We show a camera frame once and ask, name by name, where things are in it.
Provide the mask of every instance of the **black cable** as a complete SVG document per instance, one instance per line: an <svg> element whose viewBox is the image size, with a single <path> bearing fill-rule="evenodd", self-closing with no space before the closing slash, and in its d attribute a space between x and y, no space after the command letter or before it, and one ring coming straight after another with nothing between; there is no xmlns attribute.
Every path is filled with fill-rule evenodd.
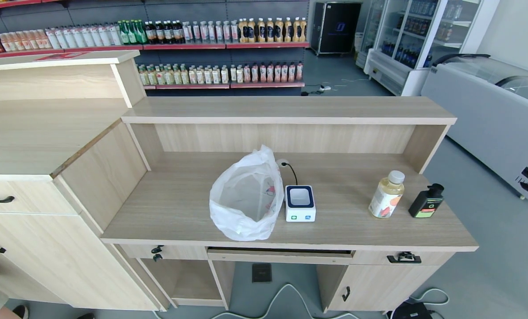
<svg viewBox="0 0 528 319"><path fill-rule="evenodd" d="M298 184L298 176L296 175L296 172L294 171L294 168L290 165L290 163L282 163L284 166L290 166L290 169L292 169L292 172L294 173L294 177L296 178L296 185Z"/></svg>

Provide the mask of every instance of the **glass door refrigerator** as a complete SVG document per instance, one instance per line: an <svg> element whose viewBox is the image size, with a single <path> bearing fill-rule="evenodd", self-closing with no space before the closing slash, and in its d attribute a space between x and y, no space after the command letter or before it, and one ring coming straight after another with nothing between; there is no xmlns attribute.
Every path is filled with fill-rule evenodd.
<svg viewBox="0 0 528 319"><path fill-rule="evenodd" d="M498 2L386 0L365 73L394 95L420 95L434 61L477 52Z"/></svg>

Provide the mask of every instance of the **red shelf edge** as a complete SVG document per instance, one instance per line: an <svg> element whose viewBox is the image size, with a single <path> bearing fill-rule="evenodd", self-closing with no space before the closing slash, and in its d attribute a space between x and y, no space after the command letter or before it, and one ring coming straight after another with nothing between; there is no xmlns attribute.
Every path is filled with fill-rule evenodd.
<svg viewBox="0 0 528 319"><path fill-rule="evenodd" d="M42 0L24 0L24 1L1 2L0 3L0 8L24 6L26 4L41 4L41 2L42 2Z"/></svg>

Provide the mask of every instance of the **display refrigerator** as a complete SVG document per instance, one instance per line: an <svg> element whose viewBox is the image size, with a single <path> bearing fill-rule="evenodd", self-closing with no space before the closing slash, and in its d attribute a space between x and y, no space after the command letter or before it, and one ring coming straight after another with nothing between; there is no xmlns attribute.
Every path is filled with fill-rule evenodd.
<svg viewBox="0 0 528 319"><path fill-rule="evenodd" d="M431 68L421 93L457 117L451 139L528 198L528 70L453 55Z"/></svg>
<svg viewBox="0 0 528 319"><path fill-rule="evenodd" d="M381 18L372 14L369 19L369 24L379 26L368 49L365 73L394 95L419 95L433 61L448 54L477 52L498 2L384 1Z"/></svg>

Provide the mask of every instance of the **person's shoe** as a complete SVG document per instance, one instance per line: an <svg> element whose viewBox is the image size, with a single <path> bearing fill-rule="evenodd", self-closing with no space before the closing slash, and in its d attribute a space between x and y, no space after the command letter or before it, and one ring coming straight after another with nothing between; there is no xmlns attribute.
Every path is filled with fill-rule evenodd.
<svg viewBox="0 0 528 319"><path fill-rule="evenodd" d="M14 310L12 312L15 313L21 319L27 319L28 311L27 311L27 307L25 305L17 306L16 308L14 308Z"/></svg>

